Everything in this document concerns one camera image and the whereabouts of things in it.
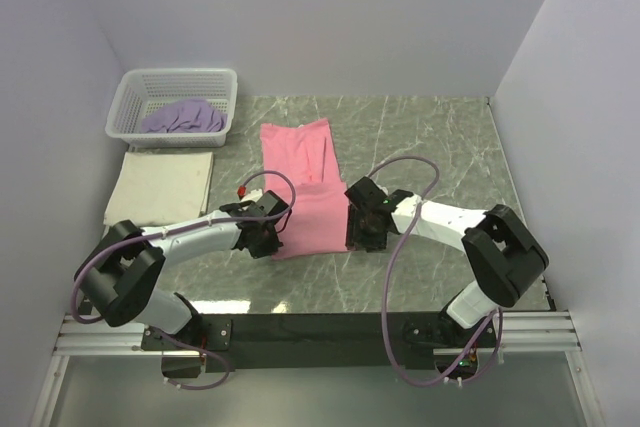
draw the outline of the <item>metal frame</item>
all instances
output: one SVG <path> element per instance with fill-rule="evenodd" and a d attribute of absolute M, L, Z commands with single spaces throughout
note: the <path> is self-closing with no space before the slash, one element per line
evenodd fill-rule
<path fill-rule="evenodd" d="M 104 322 L 83 325 L 66 316 L 53 351 L 45 383 L 36 404 L 32 427 L 49 425 L 69 359 L 73 356 L 197 356 L 195 351 L 143 351 L 140 342 L 146 326 L 129 323 L 109 327 Z M 457 354 L 461 349 L 436 349 L 434 354 Z M 492 349 L 480 349 L 490 352 Z M 604 420 L 586 372 L 582 349 L 569 312 L 505 312 L 500 353 L 564 352 L 588 427 Z"/>
<path fill-rule="evenodd" d="M 83 325 L 64 318 L 54 356 L 167 356 L 198 355 L 185 351 L 143 351 L 140 340 L 145 326 L 129 323 L 109 327 L 104 322 Z M 580 343 L 568 312 L 505 312 L 501 351 L 518 353 L 579 352 Z M 435 354 L 459 353 L 437 349 Z"/>
<path fill-rule="evenodd" d="M 587 427 L 604 427 L 606 425 L 604 416 L 587 372 L 584 354 L 582 352 L 567 352 L 566 356 Z"/>

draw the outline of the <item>white wall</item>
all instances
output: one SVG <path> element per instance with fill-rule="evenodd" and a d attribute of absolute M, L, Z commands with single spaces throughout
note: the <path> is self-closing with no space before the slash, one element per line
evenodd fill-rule
<path fill-rule="evenodd" d="M 543 0 L 91 0 L 125 69 L 231 66 L 242 93 L 492 95 Z"/>
<path fill-rule="evenodd" d="M 640 0 L 546 0 L 495 106 L 611 426 L 640 421 L 639 33 Z"/>
<path fill-rule="evenodd" d="M 22 426 L 121 161 L 103 127 L 122 70 L 85 0 L 0 12 L 0 423 Z"/>

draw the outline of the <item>cable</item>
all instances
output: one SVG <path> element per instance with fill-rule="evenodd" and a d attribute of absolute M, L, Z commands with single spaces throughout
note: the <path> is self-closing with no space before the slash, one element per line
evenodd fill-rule
<path fill-rule="evenodd" d="M 73 319 L 76 322 L 80 323 L 80 324 L 94 324 L 96 322 L 99 322 L 99 321 L 103 320 L 103 317 L 101 315 L 99 315 L 97 317 L 91 317 L 91 318 L 82 317 L 80 315 L 80 313 L 78 312 L 78 304 L 77 304 L 78 293 L 80 292 L 80 286 L 82 285 L 82 283 L 84 282 L 84 279 L 87 277 L 87 275 L 89 274 L 91 269 L 94 267 L 94 265 L 96 265 L 99 261 L 101 261 L 104 258 L 108 257 L 109 255 L 113 254 L 114 252 L 122 249 L 123 247 L 128 247 L 130 245 L 137 244 L 139 242 L 145 242 L 145 241 L 151 241 L 151 240 L 160 239 L 163 236 L 167 236 L 167 235 L 183 234 L 183 233 L 189 232 L 191 230 L 195 230 L 195 229 L 199 229 L 199 228 L 202 228 L 202 227 L 215 225 L 215 224 L 223 224 L 223 223 L 228 223 L 228 222 L 277 220 L 277 219 L 280 219 L 280 218 L 284 217 L 285 215 L 289 214 L 292 211 L 293 205 L 296 202 L 296 189 L 293 186 L 293 183 L 284 174 L 281 174 L 280 172 L 277 172 L 275 170 L 263 170 L 263 171 L 257 172 L 255 174 L 252 174 L 251 176 L 249 176 L 244 181 L 242 186 L 243 187 L 246 186 L 251 180 L 255 179 L 256 177 L 258 177 L 260 175 L 277 175 L 278 177 L 280 177 L 282 180 L 284 180 L 287 183 L 287 185 L 291 189 L 291 202 L 289 203 L 289 205 L 287 206 L 287 208 L 285 210 L 283 210 L 279 214 L 269 215 L 269 216 L 266 216 L 266 217 L 224 217 L 224 218 L 221 218 L 221 219 L 205 219 L 205 220 L 202 220 L 201 222 L 196 222 L 195 224 L 191 224 L 191 225 L 188 225 L 188 226 L 178 227 L 178 228 L 175 228 L 173 230 L 166 231 L 166 232 L 157 232 L 155 234 L 141 235 L 141 236 L 138 236 L 138 237 L 133 237 L 131 239 L 122 240 L 120 242 L 116 242 L 113 245 L 110 245 L 109 247 L 105 248 L 104 250 L 102 250 L 101 252 L 96 254 L 91 260 L 89 260 L 89 262 L 87 262 L 85 264 L 85 266 L 80 270 L 80 272 L 78 273 L 75 281 L 73 282 L 73 288 L 71 290 L 71 316 L 73 317 Z M 168 382 L 170 382 L 172 385 L 176 385 L 176 386 L 180 385 L 181 388 L 184 388 L 186 390 L 206 390 L 206 389 L 210 389 L 210 388 L 213 388 L 213 387 L 217 387 L 218 385 L 223 383 L 229 377 L 230 372 L 231 372 L 231 367 L 230 367 L 229 363 L 223 357 L 221 357 L 220 355 L 215 354 L 214 352 L 210 352 L 210 351 L 205 350 L 205 349 L 194 347 L 192 345 L 184 344 L 184 343 L 180 342 L 179 340 L 174 339 L 173 337 L 171 337 L 166 332 L 163 332 L 160 329 L 156 329 L 156 330 L 158 330 L 158 332 L 160 333 L 160 335 L 162 335 L 163 338 L 165 338 L 166 340 L 168 340 L 169 342 L 173 343 L 174 345 L 176 345 L 178 347 L 181 347 L 183 349 L 196 350 L 196 351 L 200 352 L 203 355 L 207 355 L 209 357 L 212 357 L 212 358 L 216 359 L 217 361 L 219 361 L 223 365 L 223 367 L 225 369 L 225 373 L 222 376 L 222 378 L 219 379 L 218 381 L 214 382 L 213 384 L 204 385 L 204 386 L 187 386 L 187 385 L 178 384 L 177 382 L 175 382 L 173 380 L 169 380 Z"/>
<path fill-rule="evenodd" d="M 387 160 L 381 163 L 380 165 L 376 166 L 375 168 L 373 168 L 373 170 L 369 172 L 367 177 L 371 177 L 383 167 L 386 167 L 387 165 L 392 164 L 394 162 L 398 162 L 399 160 L 418 160 L 420 162 L 429 164 L 435 171 L 435 176 L 433 180 L 431 181 L 431 183 L 429 183 L 427 188 L 424 189 L 420 194 L 422 199 L 424 199 L 433 190 L 433 188 L 436 186 L 436 184 L 440 180 L 440 169 L 438 168 L 435 162 L 425 157 L 421 157 L 417 155 L 402 155 L 399 157 L 394 157 L 393 159 Z M 389 301 L 391 274 L 393 272 L 393 268 L 395 267 L 395 263 L 398 259 L 398 256 L 400 255 L 400 251 L 404 247 L 404 244 L 409 238 L 409 235 L 411 235 L 411 231 L 418 223 L 418 220 L 420 219 L 421 214 L 422 214 L 422 202 L 418 203 L 418 206 L 416 207 L 416 213 L 413 216 L 411 223 L 407 227 L 407 230 L 400 236 L 400 240 L 398 241 L 395 248 L 393 249 L 391 258 L 389 259 L 389 264 L 387 265 L 387 272 L 385 275 L 384 286 L 382 290 L 382 308 L 380 309 L 380 315 L 382 320 L 382 338 L 384 341 L 384 348 L 385 348 L 385 351 L 387 352 L 387 357 L 389 358 L 389 363 L 391 364 L 391 367 L 393 367 L 393 370 L 396 371 L 396 373 L 402 380 L 404 380 L 407 384 L 412 385 L 414 387 L 430 387 L 446 379 L 449 376 L 449 374 L 451 374 L 456 369 L 458 363 L 467 356 L 467 354 L 469 353 L 469 349 L 473 347 L 473 344 L 478 340 L 482 332 L 487 328 L 487 326 L 491 322 L 491 319 L 493 318 L 493 316 L 496 315 L 497 313 L 500 318 L 499 332 L 498 332 L 498 336 L 500 337 L 500 339 L 496 343 L 496 346 L 494 348 L 493 354 L 491 355 L 491 359 L 489 360 L 489 362 L 487 362 L 484 365 L 484 367 L 480 370 L 480 372 L 476 372 L 476 374 L 473 377 L 467 379 L 466 381 L 463 381 L 463 382 L 468 382 L 484 374 L 487 371 L 487 368 L 493 363 L 495 356 L 497 355 L 498 349 L 500 348 L 500 341 L 502 340 L 502 310 L 501 309 L 498 309 L 497 311 L 493 311 L 489 315 L 487 315 L 487 317 L 480 324 L 478 329 L 471 336 L 471 339 L 469 339 L 469 342 L 467 342 L 467 345 L 465 345 L 464 349 L 462 349 L 462 352 L 460 353 L 460 355 L 456 357 L 456 359 L 451 363 L 449 367 L 447 367 L 447 369 L 444 370 L 444 372 L 442 372 L 440 375 L 438 375 L 433 379 L 418 380 L 410 377 L 396 360 L 395 355 L 393 354 L 393 348 L 391 347 L 391 339 L 389 335 L 389 325 L 388 325 L 389 319 L 387 315 L 388 313 L 387 304 Z"/>
<path fill-rule="evenodd" d="M 280 230 L 276 230 L 276 234 L 281 234 L 282 232 L 284 232 L 284 229 L 287 228 L 287 224 L 289 223 L 289 217 L 291 217 L 291 211 L 289 211 L 289 213 L 287 214 L 287 218 L 284 219 L 284 225 L 282 226 L 282 228 Z"/>

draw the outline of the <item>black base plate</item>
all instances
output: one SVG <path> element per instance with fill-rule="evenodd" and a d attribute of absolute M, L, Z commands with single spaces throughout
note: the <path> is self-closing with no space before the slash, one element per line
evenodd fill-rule
<path fill-rule="evenodd" d="M 389 365 L 379 313 L 204 314 L 208 350 L 233 369 Z M 437 312 L 389 314 L 389 334 L 398 362 L 408 369 L 434 369 L 433 349 L 462 348 L 475 328 L 463 330 Z M 489 328 L 479 348 L 493 348 Z M 143 336 L 142 350 L 178 350 L 157 336 Z M 222 367 L 207 359 L 206 371 Z"/>

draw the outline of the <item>pink cloth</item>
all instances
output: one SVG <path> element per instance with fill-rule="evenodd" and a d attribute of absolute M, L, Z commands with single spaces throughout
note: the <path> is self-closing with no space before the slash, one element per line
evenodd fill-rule
<path fill-rule="evenodd" d="M 296 203 L 287 228 L 278 234 L 284 244 L 274 259 L 298 255 L 347 252 L 347 186 L 340 178 L 327 119 L 298 128 L 262 124 L 262 156 L 266 170 L 277 170 L 296 187 Z M 266 190 L 291 198 L 287 184 L 265 177 Z"/>

